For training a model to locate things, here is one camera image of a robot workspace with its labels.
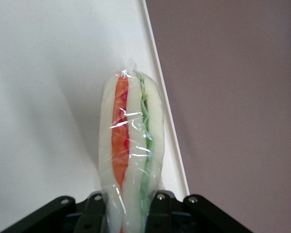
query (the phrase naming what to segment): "orange stripe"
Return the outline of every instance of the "orange stripe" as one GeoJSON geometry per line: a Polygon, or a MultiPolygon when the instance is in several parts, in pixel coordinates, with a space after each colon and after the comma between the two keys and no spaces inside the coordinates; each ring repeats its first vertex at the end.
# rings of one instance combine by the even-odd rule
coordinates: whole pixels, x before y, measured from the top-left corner
{"type": "Polygon", "coordinates": [[[129,160],[129,134],[126,117],[128,85],[128,78],[121,75],[116,84],[112,118],[112,166],[121,190],[129,160]]]}

